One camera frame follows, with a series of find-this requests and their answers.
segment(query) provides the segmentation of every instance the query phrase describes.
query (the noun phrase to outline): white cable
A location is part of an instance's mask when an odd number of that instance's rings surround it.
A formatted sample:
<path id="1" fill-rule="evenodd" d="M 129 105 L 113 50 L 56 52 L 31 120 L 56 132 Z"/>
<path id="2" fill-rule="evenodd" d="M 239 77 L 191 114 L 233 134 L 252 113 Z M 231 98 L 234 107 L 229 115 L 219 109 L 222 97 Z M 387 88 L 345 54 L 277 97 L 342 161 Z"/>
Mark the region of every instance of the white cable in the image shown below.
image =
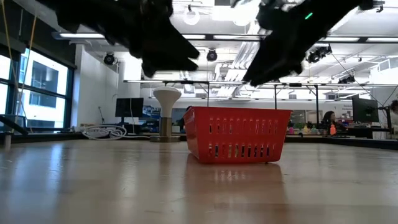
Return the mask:
<path id="1" fill-rule="evenodd" d="M 92 140 L 110 141 L 122 138 L 149 138 L 149 136 L 127 136 L 126 128 L 118 125 L 96 125 L 86 127 L 82 132 L 84 136 Z"/>

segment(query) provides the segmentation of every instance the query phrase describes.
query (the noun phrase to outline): lamp base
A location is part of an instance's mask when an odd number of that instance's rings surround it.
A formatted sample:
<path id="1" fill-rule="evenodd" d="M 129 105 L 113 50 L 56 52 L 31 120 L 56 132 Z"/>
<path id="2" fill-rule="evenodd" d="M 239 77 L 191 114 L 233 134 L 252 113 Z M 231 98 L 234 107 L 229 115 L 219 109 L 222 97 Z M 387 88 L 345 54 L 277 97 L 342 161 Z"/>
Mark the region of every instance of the lamp base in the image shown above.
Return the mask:
<path id="1" fill-rule="evenodd" d="M 151 136 L 150 142 L 180 142 L 180 136 Z"/>

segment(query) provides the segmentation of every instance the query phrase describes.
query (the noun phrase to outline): security camera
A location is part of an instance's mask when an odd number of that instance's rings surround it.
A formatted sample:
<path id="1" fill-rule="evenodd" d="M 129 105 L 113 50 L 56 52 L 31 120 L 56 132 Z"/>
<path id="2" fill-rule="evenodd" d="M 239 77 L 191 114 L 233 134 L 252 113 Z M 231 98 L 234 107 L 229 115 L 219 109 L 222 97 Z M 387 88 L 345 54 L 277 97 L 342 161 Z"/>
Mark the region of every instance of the security camera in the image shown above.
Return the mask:
<path id="1" fill-rule="evenodd" d="M 114 57 L 113 52 L 108 52 L 106 53 L 104 57 L 104 63 L 105 65 L 114 65 L 118 62 L 118 60 Z"/>
<path id="2" fill-rule="evenodd" d="M 215 60 L 217 60 L 216 50 L 210 49 L 209 52 L 207 53 L 207 61 L 214 62 Z"/>

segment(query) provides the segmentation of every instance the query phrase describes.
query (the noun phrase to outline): ceiling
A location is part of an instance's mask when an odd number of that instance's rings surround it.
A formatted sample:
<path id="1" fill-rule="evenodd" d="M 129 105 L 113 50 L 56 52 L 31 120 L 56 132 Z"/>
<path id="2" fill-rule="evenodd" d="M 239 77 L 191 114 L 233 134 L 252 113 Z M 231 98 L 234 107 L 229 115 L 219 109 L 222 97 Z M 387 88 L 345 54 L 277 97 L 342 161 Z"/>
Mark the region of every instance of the ceiling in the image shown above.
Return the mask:
<path id="1" fill-rule="evenodd" d="M 65 32 L 57 24 L 55 14 L 46 7 L 37 4 L 33 0 L 14 0 L 31 13 L 37 13 L 38 17 L 59 31 Z M 381 13 L 376 9 L 352 13 L 338 27 L 333 29 L 331 35 L 340 36 L 398 36 L 398 4 L 394 0 L 385 0 L 386 5 Z M 237 26 L 236 15 L 242 19 L 245 13 L 233 11 L 228 6 L 214 6 L 214 1 L 201 1 L 200 4 L 192 4 L 193 10 L 198 11 L 200 19 L 195 25 L 188 25 L 186 18 L 193 15 L 185 15 L 187 2 L 174 1 L 175 14 L 171 17 L 173 25 L 183 34 L 247 34 L 250 25 Z M 79 32 L 91 32 L 86 27 L 81 27 Z M 201 56 L 195 62 L 200 70 L 214 72 L 219 63 L 232 62 L 242 50 L 242 42 L 220 42 L 220 41 L 192 41 L 192 44 L 201 52 Z M 305 70 L 300 75 L 294 75 L 298 81 L 307 81 L 309 77 L 330 78 L 347 70 L 354 69 L 357 76 L 369 76 L 369 68 L 385 60 L 386 57 L 398 55 L 397 44 L 331 44 L 333 54 L 336 58 L 328 56 L 315 65 L 305 65 Z M 218 53 L 216 62 L 207 62 L 208 49 L 214 48 Z M 86 50 L 92 51 L 98 57 L 106 52 L 116 52 L 116 56 L 123 59 L 128 57 L 128 51 L 123 46 L 110 46 L 103 40 L 90 40 L 86 43 Z"/>

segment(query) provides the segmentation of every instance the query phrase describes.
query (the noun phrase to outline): red basket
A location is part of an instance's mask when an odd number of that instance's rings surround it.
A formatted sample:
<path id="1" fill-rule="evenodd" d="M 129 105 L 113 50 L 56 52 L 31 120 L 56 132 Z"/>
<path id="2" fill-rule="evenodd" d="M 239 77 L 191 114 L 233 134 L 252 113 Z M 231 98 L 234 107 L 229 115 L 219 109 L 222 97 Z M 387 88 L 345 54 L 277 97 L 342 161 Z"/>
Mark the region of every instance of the red basket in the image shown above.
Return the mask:
<path id="1" fill-rule="evenodd" d="M 290 110 L 191 107 L 184 115 L 188 149 L 202 163 L 280 159 Z"/>

